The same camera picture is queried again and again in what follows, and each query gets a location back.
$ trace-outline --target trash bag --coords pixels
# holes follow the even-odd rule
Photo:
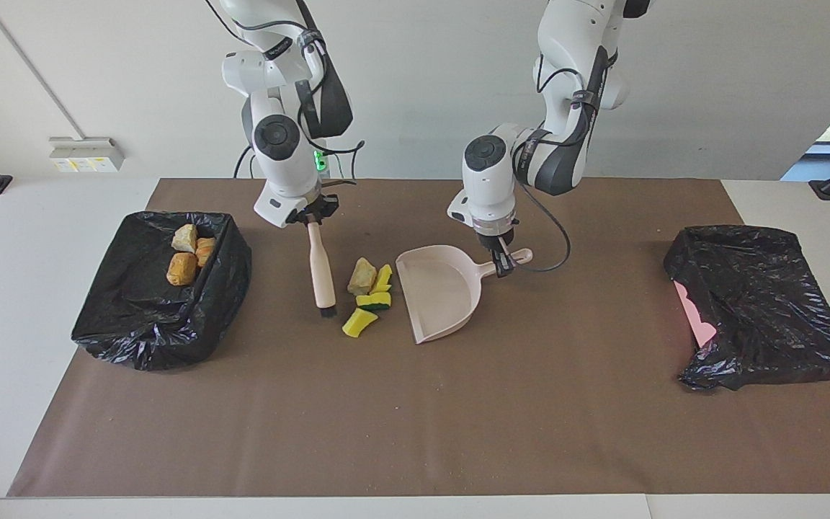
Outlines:
[[[165,279],[175,230],[197,226],[217,239],[191,286]],[[92,282],[72,340],[92,357],[140,371],[204,361],[217,348],[248,291],[251,249],[233,216],[142,213],[122,221]]]
[[[688,227],[664,265],[715,328],[679,376],[688,387],[830,381],[830,308],[795,234]]]

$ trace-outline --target green light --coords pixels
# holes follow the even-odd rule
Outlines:
[[[323,156],[322,151],[316,150],[313,152],[313,158],[316,159],[316,171],[320,173],[329,168],[329,159]]]

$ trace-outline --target pink paper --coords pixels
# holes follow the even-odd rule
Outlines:
[[[691,329],[694,331],[694,336],[697,339],[697,344],[703,348],[706,344],[715,337],[717,329],[712,324],[702,321],[700,312],[697,311],[694,302],[688,298],[687,289],[681,283],[674,282],[674,288],[678,290],[678,296],[681,298],[681,303],[684,306],[684,312],[687,314],[687,321],[691,323]]]

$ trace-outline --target sponge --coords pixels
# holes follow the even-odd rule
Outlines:
[[[359,309],[375,311],[386,310],[393,305],[392,296],[389,293],[371,293],[369,296],[357,296]]]
[[[357,339],[360,337],[360,332],[363,332],[363,329],[370,326],[376,319],[379,319],[376,314],[372,314],[367,310],[355,309],[348,322],[342,326],[342,331],[345,332],[345,335]]]
[[[378,276],[376,276],[376,283],[373,283],[373,289],[370,293],[384,293],[389,292],[392,285],[389,285],[389,279],[393,277],[393,268],[389,265],[383,265],[380,268]]]

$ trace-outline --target black cable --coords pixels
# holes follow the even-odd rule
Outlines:
[[[543,82],[543,85],[540,85],[540,78],[543,76],[543,55],[540,55],[540,66],[537,68],[537,93],[543,93],[543,89],[546,88],[547,85],[550,84],[550,81],[553,80],[557,75],[562,74],[563,72],[570,72],[576,75],[576,78],[579,79],[579,85],[585,86],[585,78],[582,76],[581,72],[577,71],[574,68],[560,68],[550,74],[549,78]]]
[[[299,27],[302,30],[309,30],[302,23],[297,23],[297,22],[295,22],[291,19],[276,19],[274,21],[268,21],[268,22],[265,22],[265,23],[262,23],[262,24],[259,24],[259,25],[252,25],[252,26],[248,26],[248,27],[244,26],[244,25],[241,25],[241,23],[239,23],[238,21],[235,22],[235,24],[238,25],[240,27],[240,29],[242,29],[242,30],[262,30],[262,29],[268,29],[268,27],[276,27],[276,26],[279,26],[279,25],[292,25],[293,27]]]
[[[251,146],[246,146],[241,155],[239,155],[239,160],[236,161],[236,167],[233,170],[233,178],[239,177],[239,169],[241,168],[241,162],[245,159],[245,155],[248,154],[248,151],[251,150]]]
[[[319,53],[319,57],[320,57],[320,59],[322,59],[323,68],[325,70],[323,70],[322,80],[319,82],[319,85],[316,85],[316,88],[313,89],[313,91],[311,92],[310,95],[312,95],[312,94],[319,91],[319,89],[322,87],[323,83],[326,82],[326,77],[327,77],[327,75],[329,75],[329,72],[331,71],[331,69],[326,65],[327,62],[326,62],[325,56],[323,56],[323,53],[319,52],[319,49],[316,49],[316,52]],[[351,154],[352,155],[352,171],[350,172],[350,174],[352,174],[352,180],[357,180],[357,177],[354,173],[355,164],[357,163],[357,152],[360,151],[361,148],[365,147],[366,143],[364,141],[358,142],[358,144],[354,148],[349,148],[349,150],[331,150],[331,148],[326,148],[326,147],[323,147],[323,146],[319,146],[318,144],[316,144],[316,142],[313,142],[313,139],[310,138],[309,134],[306,132],[306,130],[303,129],[303,102],[302,101],[300,101],[300,108],[297,109],[297,126],[300,127],[300,132],[303,133],[303,137],[306,139],[306,141],[309,142],[309,144],[313,148],[316,148],[316,150],[322,151],[323,156],[327,157],[329,155],[336,155],[337,156],[337,155]]]
[[[572,240],[569,239],[569,233],[566,230],[566,227],[563,227],[563,224],[559,221],[559,219],[556,218],[554,214],[550,213],[550,210],[546,209],[546,206],[540,203],[540,201],[537,200],[537,198],[534,197],[532,193],[530,193],[530,190],[527,189],[527,186],[520,182],[518,182],[517,184],[521,187],[521,190],[524,190],[524,194],[526,194],[527,197],[530,198],[530,201],[532,201],[534,205],[536,205],[540,210],[542,210],[545,216],[549,217],[550,220],[553,220],[553,223],[555,223],[556,227],[559,228],[559,232],[563,234],[563,239],[566,240],[566,256],[563,256],[563,259],[560,259],[559,262],[556,263],[554,266],[547,267],[545,269],[534,269],[533,267],[521,265],[518,262],[514,262],[513,257],[511,258],[511,260],[512,262],[514,262],[514,264],[517,265],[517,268],[521,270],[527,270],[528,272],[552,272],[553,270],[562,267],[569,260],[569,257],[572,256]]]
[[[527,270],[528,272],[552,272],[553,270],[562,267],[569,260],[569,257],[572,256],[572,239],[569,238],[569,233],[566,230],[566,227],[563,226],[562,221],[559,221],[559,219],[556,218],[556,216],[550,213],[550,210],[546,209],[546,206],[544,206],[539,200],[537,200],[536,197],[533,196],[532,193],[530,193],[530,190],[527,189],[527,186],[525,186],[520,180],[517,179],[517,165],[514,164],[514,159],[517,158],[517,155],[520,154],[521,150],[523,150],[523,148],[526,145],[527,142],[522,142],[521,145],[515,148],[514,151],[511,153],[511,168],[512,174],[514,175],[514,181],[516,181],[518,186],[521,187],[521,190],[524,191],[524,194],[526,194],[527,197],[530,198],[531,203],[536,205],[537,209],[543,211],[543,214],[549,217],[550,220],[552,220],[553,223],[555,223],[556,227],[559,228],[559,232],[563,234],[563,239],[566,240],[566,256],[563,256],[563,259],[561,259],[560,262],[545,269],[534,269],[532,267],[521,265],[520,263],[515,262],[514,258],[511,257],[510,254],[509,256],[511,257],[511,261],[514,263],[514,265],[517,266],[518,269]]]
[[[332,180],[330,182],[323,182],[322,183],[323,188],[343,186],[343,185],[357,186],[357,182],[352,182],[350,180]]]
[[[540,70],[537,70],[537,84],[540,84],[540,72],[543,71],[543,55],[540,55],[540,60],[541,60]],[[602,78],[602,85],[607,83],[607,74],[608,74],[609,71],[610,71],[609,68],[604,69],[603,78]],[[579,73],[577,73],[576,70],[562,69],[562,68],[557,70],[556,72],[553,72],[553,75],[550,75],[550,79],[552,79],[554,75],[559,74],[560,72],[574,72],[574,73],[576,73],[577,76],[579,76],[579,82],[582,81],[582,76]],[[576,144],[580,144],[580,143],[584,142],[585,139],[587,138],[587,135],[589,135],[591,130],[594,129],[593,125],[591,124],[591,120],[593,118],[597,118],[597,113],[599,112],[599,109],[597,109],[597,106],[591,105],[590,102],[580,102],[580,103],[577,103],[577,104],[579,105],[579,108],[577,108],[577,109],[582,111],[579,117],[583,117],[584,121],[585,121],[585,131],[581,132],[581,134],[579,134],[579,137],[573,139],[572,141],[555,142],[555,141],[547,141],[546,139],[541,139],[541,141],[538,141],[537,144],[549,144],[551,146],[560,146],[560,147],[562,147],[562,146],[574,146]],[[585,106],[589,106],[591,108],[592,112],[591,112],[590,115],[585,113]]]
[[[352,157],[352,179],[350,180],[350,184],[353,184],[354,186],[357,186],[357,178],[354,177],[354,167],[353,167],[354,158],[355,157],[353,156]],[[342,176],[342,178],[344,178],[345,177],[345,170],[344,170],[344,168],[342,168],[342,157],[340,155],[336,155],[335,160],[339,162],[339,174]]]
[[[220,20],[220,23],[223,24],[224,27],[226,27],[226,32],[230,33],[233,36],[233,38],[240,40],[240,42],[251,46],[251,43],[248,43],[246,40],[241,39],[241,37],[238,34],[236,34],[232,29],[230,29],[230,26],[228,26],[228,24],[223,20],[223,17],[220,16],[220,13],[218,13],[216,7],[214,7],[213,4],[210,3],[210,0],[204,0],[204,3],[207,4],[207,7],[210,7],[210,10],[213,11],[214,16],[216,16],[217,19]]]

